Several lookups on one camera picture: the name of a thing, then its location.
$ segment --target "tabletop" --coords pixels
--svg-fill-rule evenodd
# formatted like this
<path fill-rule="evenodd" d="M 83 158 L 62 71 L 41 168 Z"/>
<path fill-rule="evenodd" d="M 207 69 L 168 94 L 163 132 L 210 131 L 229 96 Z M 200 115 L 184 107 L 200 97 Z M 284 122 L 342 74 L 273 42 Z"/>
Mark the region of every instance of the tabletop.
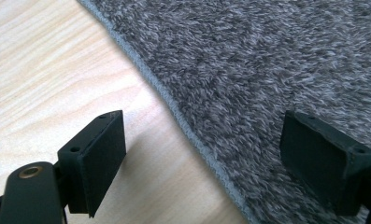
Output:
<path fill-rule="evenodd" d="M 8 175 L 93 118 L 123 110 L 127 156 L 95 218 L 69 223 L 245 223 L 165 102 L 76 1 L 0 0 L 0 195 Z"/>

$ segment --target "blue-gray edge trim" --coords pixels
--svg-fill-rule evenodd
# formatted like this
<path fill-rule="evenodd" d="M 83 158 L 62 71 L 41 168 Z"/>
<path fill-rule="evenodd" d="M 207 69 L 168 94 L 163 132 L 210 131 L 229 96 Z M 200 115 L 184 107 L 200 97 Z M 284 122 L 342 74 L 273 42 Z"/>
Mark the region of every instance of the blue-gray edge trim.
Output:
<path fill-rule="evenodd" d="M 128 55 L 130 60 L 136 65 L 138 70 L 141 72 L 143 77 L 154 87 L 154 89 L 159 92 L 163 99 L 167 102 L 168 107 L 176 118 L 179 127 L 185 133 L 185 135 L 190 139 L 191 143 L 199 150 L 203 159 L 207 162 L 210 169 L 215 173 L 216 177 L 223 184 L 225 191 L 229 194 L 231 199 L 240 208 L 245 218 L 249 223 L 259 223 L 259 221 L 252 214 L 251 210 L 247 207 L 246 200 L 238 192 L 234 185 L 229 180 L 229 176 L 223 171 L 220 165 L 214 160 L 213 155 L 208 153 L 207 147 L 200 141 L 197 135 L 192 131 L 188 122 L 183 117 L 182 113 L 179 111 L 177 104 L 175 103 L 173 97 L 168 93 L 165 86 L 159 81 L 159 79 L 152 73 L 150 68 L 144 63 L 139 54 L 130 46 L 121 35 L 113 30 L 113 24 L 110 20 L 105 18 L 102 13 L 97 9 L 97 7 L 90 0 L 78 0 L 82 5 L 84 5 L 103 25 L 107 28 L 111 37 L 118 43 L 121 49 Z"/>

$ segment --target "gray fabric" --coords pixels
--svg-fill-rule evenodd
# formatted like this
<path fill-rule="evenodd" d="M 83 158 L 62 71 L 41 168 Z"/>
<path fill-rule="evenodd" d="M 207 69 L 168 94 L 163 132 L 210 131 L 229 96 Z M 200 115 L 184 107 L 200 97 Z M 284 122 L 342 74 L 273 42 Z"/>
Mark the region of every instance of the gray fabric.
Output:
<path fill-rule="evenodd" d="M 371 0 L 80 2 L 167 101 L 249 222 L 363 222 L 365 211 L 336 217 L 309 197 L 278 143 L 295 109 L 371 147 Z"/>

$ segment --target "wooden table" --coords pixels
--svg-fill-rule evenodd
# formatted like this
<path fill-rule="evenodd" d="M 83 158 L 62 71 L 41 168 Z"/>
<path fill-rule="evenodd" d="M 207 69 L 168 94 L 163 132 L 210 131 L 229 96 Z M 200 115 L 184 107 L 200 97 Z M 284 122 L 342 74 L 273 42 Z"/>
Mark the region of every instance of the wooden table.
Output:
<path fill-rule="evenodd" d="M 157 93 L 76 1 L 0 0 L 0 195 L 94 117 L 124 112 L 127 157 L 94 219 L 245 223 Z"/>

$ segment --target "mat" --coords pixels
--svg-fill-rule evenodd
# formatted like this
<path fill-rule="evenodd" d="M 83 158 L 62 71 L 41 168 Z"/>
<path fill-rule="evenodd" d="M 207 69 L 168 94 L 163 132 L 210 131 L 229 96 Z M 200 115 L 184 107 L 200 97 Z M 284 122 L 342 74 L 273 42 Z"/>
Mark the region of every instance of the mat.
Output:
<path fill-rule="evenodd" d="M 167 102 L 250 223 L 336 217 L 279 156 L 288 109 L 371 147 L 371 0 L 80 0 Z"/>

